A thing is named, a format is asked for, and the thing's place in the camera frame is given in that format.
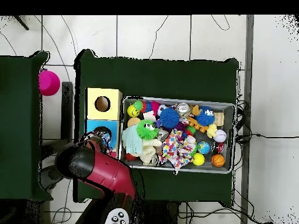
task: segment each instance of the blue spiky ball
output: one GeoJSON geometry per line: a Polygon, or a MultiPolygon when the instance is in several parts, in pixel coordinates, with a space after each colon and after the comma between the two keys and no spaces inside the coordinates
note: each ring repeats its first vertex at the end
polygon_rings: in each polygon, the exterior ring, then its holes
{"type": "Polygon", "coordinates": [[[160,122],[161,125],[165,128],[175,128],[179,123],[180,115],[173,108],[168,107],[161,111],[160,122]]]}

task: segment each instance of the green table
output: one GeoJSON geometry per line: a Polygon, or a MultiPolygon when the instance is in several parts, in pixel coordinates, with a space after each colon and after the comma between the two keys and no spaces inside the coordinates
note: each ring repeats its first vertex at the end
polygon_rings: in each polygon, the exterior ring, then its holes
{"type": "MultiPolygon", "coordinates": [[[[85,88],[119,89],[123,96],[236,102],[238,61],[164,61],[128,58],[96,58],[82,50],[76,60],[75,129],[84,133],[85,88]]],[[[222,201],[231,204],[232,173],[188,173],[143,170],[146,200],[222,201]]],[[[140,174],[133,169],[133,176],[140,174]]],[[[138,191],[142,189],[138,180],[138,191]]],[[[78,183],[78,201],[99,198],[100,191],[78,183]]]]}
{"type": "Polygon", "coordinates": [[[0,199],[51,200],[39,185],[38,75],[48,53],[0,56],[0,199]]]}

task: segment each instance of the pink cup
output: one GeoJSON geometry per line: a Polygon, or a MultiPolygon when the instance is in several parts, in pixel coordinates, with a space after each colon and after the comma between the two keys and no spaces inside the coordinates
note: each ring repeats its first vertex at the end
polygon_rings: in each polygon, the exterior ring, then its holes
{"type": "Polygon", "coordinates": [[[59,77],[52,71],[41,71],[39,74],[40,93],[51,96],[57,93],[60,88],[59,77]]]}

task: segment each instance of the toy bin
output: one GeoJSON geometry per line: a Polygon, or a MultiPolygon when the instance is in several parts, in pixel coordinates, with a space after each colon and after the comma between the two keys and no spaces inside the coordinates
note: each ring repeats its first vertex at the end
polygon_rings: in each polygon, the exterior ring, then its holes
{"type": "MultiPolygon", "coordinates": [[[[119,159],[131,166],[132,168],[139,169],[154,169],[154,170],[169,170],[171,172],[174,171],[170,162],[164,163],[162,166],[150,166],[147,164],[143,164],[140,159],[136,160],[126,160],[126,150],[123,148],[123,144],[121,141],[122,132],[127,128],[127,122],[130,118],[127,114],[127,108],[133,104],[137,99],[140,100],[148,100],[148,101],[156,101],[160,104],[164,104],[166,106],[172,106],[176,103],[187,103],[190,105],[199,105],[201,106],[209,106],[213,109],[215,113],[224,113],[224,125],[221,127],[217,127],[218,129],[222,129],[227,134],[227,138],[224,142],[224,149],[222,155],[225,157],[225,164],[222,167],[215,167],[211,164],[212,151],[209,151],[208,154],[204,155],[205,163],[201,166],[195,166],[193,163],[188,163],[180,169],[180,172],[195,172],[195,173],[229,173],[234,166],[234,145],[235,145],[235,123],[237,119],[237,111],[236,106],[230,103],[219,103],[219,102],[209,102],[209,101],[192,101],[192,100],[175,100],[175,99],[160,99],[160,98],[149,98],[149,97],[132,97],[127,96],[123,99],[121,103],[121,112],[123,114],[123,121],[120,124],[120,138],[119,138],[119,159]]],[[[141,120],[143,119],[142,113],[138,116],[141,120]]],[[[214,139],[209,138],[205,133],[201,133],[200,131],[196,131],[194,134],[196,142],[206,141],[212,147],[214,139]]]]}

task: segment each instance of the white ball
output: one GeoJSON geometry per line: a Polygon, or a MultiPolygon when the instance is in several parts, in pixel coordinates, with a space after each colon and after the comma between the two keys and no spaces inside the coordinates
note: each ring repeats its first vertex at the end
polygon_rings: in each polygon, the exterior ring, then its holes
{"type": "Polygon", "coordinates": [[[219,129],[218,131],[216,131],[216,136],[214,137],[214,140],[216,142],[224,142],[226,138],[227,134],[223,130],[219,129]]]}
{"type": "Polygon", "coordinates": [[[164,110],[164,109],[166,109],[166,108],[167,108],[166,105],[160,105],[160,106],[159,106],[159,109],[158,109],[158,111],[157,111],[157,115],[160,116],[161,111],[164,110]]]}

